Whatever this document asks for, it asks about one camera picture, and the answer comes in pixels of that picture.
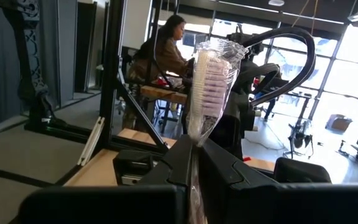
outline clear plastic bag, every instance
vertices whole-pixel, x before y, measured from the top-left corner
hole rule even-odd
[[[221,119],[229,92],[237,79],[241,59],[247,53],[243,46],[219,39],[197,46],[194,67],[188,134],[201,147]],[[198,174],[198,153],[191,162],[191,224],[207,224]]]

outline gray floor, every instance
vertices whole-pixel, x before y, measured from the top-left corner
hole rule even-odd
[[[92,128],[99,114],[100,95],[57,111],[56,115],[67,123]],[[114,133],[121,129],[122,115],[114,112]],[[242,141],[243,153],[259,159],[275,161],[289,148],[288,123],[293,119],[275,116],[267,123],[255,121],[258,132],[247,132]],[[180,135],[180,125],[168,122],[166,137],[177,138]],[[340,141],[327,141],[316,133],[314,144],[324,141],[324,147],[316,146],[314,156],[296,159],[309,161],[324,166],[334,183],[358,182],[358,162],[354,158],[345,158],[336,153]],[[50,136],[25,131],[18,126],[0,134],[0,169],[14,172],[47,182],[56,182],[68,172],[77,162],[84,145]],[[26,195],[37,190],[35,187],[18,184],[0,178],[0,223],[7,223],[14,218],[20,202]]]

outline black hose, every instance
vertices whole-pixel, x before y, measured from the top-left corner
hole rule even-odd
[[[276,37],[290,37],[290,38],[294,38],[294,39],[299,40],[299,41],[303,42],[304,44],[306,44],[307,59],[306,59],[305,66],[302,68],[301,72],[292,81],[290,81],[286,85],[282,86],[281,88],[279,88],[275,91],[267,93],[256,100],[251,101],[250,102],[251,107],[255,107],[261,103],[270,101],[271,99],[274,99],[274,98],[280,96],[281,94],[284,94],[284,93],[287,93],[287,92],[293,90],[294,88],[300,86],[304,81],[309,79],[309,77],[311,76],[311,74],[314,71],[314,66],[316,63],[316,47],[314,45],[313,37],[307,31],[305,31],[303,29],[295,28],[295,27],[283,27],[283,28],[273,29],[273,30],[264,32],[262,34],[255,35],[255,36],[251,37],[250,39],[245,41],[242,45],[244,47],[248,48],[248,47],[251,47],[255,44],[262,42],[265,39],[271,39],[271,38],[276,38]],[[272,73],[271,75],[268,75],[267,77],[265,77],[264,80],[262,80],[262,82],[264,82],[263,86],[267,85],[271,80],[273,80],[275,75],[276,74]]]

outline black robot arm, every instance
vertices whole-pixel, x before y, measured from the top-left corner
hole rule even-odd
[[[38,0],[0,0],[6,19],[14,30],[19,56],[21,82],[18,95],[30,106],[30,119],[48,122],[53,115],[48,86],[42,79],[35,28],[39,15]]]

